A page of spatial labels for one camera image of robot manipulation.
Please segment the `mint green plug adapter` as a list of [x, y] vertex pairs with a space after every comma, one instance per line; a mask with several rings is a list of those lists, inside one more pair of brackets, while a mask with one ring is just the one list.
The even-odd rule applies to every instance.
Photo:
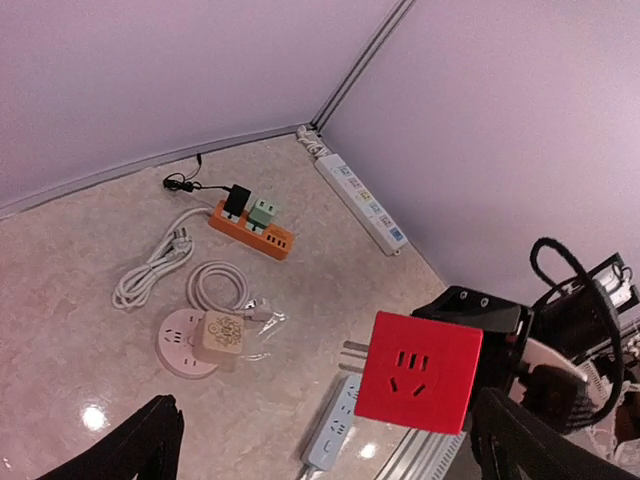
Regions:
[[278, 206], [264, 198], [255, 200], [248, 212], [245, 227], [247, 230], [261, 235], [271, 224], [278, 211]]

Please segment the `black power adapter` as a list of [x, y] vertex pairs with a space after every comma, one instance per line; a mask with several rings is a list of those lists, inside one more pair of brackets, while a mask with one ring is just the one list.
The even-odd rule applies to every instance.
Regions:
[[174, 172], [162, 181], [162, 187], [170, 192], [193, 193], [202, 190], [219, 190], [227, 194], [223, 204], [223, 212], [229, 217], [240, 217], [251, 196], [251, 191], [241, 185], [204, 185], [196, 179], [203, 165], [202, 154], [196, 154], [197, 167], [189, 175]]

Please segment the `blue-grey power strip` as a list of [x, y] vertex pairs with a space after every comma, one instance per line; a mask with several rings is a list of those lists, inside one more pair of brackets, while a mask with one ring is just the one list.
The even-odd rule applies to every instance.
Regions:
[[342, 377], [301, 454], [303, 469], [299, 479], [312, 479], [316, 473], [329, 471], [337, 460], [347, 434], [352, 428], [362, 375]]

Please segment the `white power strip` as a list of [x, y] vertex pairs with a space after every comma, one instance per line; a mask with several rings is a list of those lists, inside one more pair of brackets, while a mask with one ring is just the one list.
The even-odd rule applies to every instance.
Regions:
[[301, 125], [297, 141], [314, 158], [314, 167], [343, 201], [358, 222], [387, 256], [397, 256], [408, 240], [373, 193], [337, 153], [333, 153], [315, 132]]

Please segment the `red cube socket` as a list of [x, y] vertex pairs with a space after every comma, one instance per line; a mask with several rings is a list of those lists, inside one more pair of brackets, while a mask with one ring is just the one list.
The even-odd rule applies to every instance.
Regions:
[[482, 341], [480, 329], [378, 312], [355, 414], [438, 434], [459, 434]]

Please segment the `beige plug adapter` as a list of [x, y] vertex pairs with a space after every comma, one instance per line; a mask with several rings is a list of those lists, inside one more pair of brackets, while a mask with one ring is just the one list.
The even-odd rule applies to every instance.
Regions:
[[233, 372], [243, 352], [244, 338], [242, 317], [208, 311], [196, 327], [192, 352], [198, 361]]

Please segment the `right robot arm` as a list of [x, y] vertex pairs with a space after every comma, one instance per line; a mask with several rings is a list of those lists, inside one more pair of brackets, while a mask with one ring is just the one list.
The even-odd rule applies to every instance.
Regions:
[[[509, 394], [519, 386], [517, 404], [556, 432], [570, 434], [602, 421], [622, 393], [625, 363], [618, 310], [602, 283], [558, 240], [538, 239], [529, 260], [549, 287], [531, 306], [451, 286], [412, 314], [482, 330], [473, 399], [484, 388]], [[577, 365], [602, 343], [612, 349], [606, 374], [611, 391], [597, 405]]]

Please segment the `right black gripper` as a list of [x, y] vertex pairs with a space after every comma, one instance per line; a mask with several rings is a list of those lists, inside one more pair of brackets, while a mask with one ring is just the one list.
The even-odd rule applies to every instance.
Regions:
[[451, 286], [411, 315], [482, 330], [474, 388], [512, 387], [533, 323], [534, 314], [529, 307], [470, 288]]

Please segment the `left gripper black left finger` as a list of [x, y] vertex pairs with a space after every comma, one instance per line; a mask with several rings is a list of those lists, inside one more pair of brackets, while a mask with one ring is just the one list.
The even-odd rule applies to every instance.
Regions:
[[175, 479], [184, 416], [172, 395], [157, 395], [94, 446], [44, 479]]

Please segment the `orange power strip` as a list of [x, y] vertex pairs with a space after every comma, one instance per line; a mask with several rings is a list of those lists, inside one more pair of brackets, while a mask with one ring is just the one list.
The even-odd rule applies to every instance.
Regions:
[[[294, 245], [293, 233], [274, 223], [263, 226], [251, 219], [265, 205], [265, 201], [258, 200], [238, 217], [225, 211], [223, 202], [185, 211], [169, 225], [150, 256], [119, 279], [111, 296], [112, 306], [119, 310], [143, 307], [159, 280], [190, 261], [195, 243], [184, 222], [194, 216], [207, 217], [211, 228], [259, 253], [277, 261], [286, 260]], [[250, 300], [248, 281], [238, 267], [224, 261], [206, 262], [192, 271], [186, 287], [190, 305], [199, 310], [218, 309], [204, 291], [204, 280], [214, 275], [228, 279], [237, 288], [237, 304], [219, 310], [228, 313], [245, 310]]]

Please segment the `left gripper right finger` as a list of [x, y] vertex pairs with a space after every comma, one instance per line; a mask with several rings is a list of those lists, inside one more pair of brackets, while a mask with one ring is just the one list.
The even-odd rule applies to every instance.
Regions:
[[483, 479], [632, 479], [574, 445], [502, 391], [483, 389], [472, 412], [471, 445]]

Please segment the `pink round power strip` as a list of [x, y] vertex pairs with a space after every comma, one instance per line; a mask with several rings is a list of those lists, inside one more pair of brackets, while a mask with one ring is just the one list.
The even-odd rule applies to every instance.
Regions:
[[[206, 281], [212, 277], [220, 277], [231, 283], [231, 281], [220, 275], [206, 278], [204, 280], [204, 291], [207, 297], [209, 297], [209, 295], [206, 291]], [[221, 312], [219, 308], [232, 307], [237, 304], [237, 288], [236, 286], [234, 287], [236, 289], [236, 299], [235, 303], [230, 306], [219, 305], [209, 297], [218, 309], [199, 310], [191, 306], [189, 309], [177, 310], [163, 320], [156, 336], [156, 353], [162, 365], [172, 374], [183, 379], [199, 380], [219, 370], [214, 365], [206, 364], [195, 359], [192, 352], [194, 335], [198, 323], [202, 320], [206, 312]], [[261, 328], [265, 330], [279, 320], [279, 314], [272, 309], [266, 299], [253, 298], [251, 295], [245, 310], [239, 313], [228, 314], [240, 316], [245, 321], [243, 352], [246, 349], [246, 334], [250, 329]]]

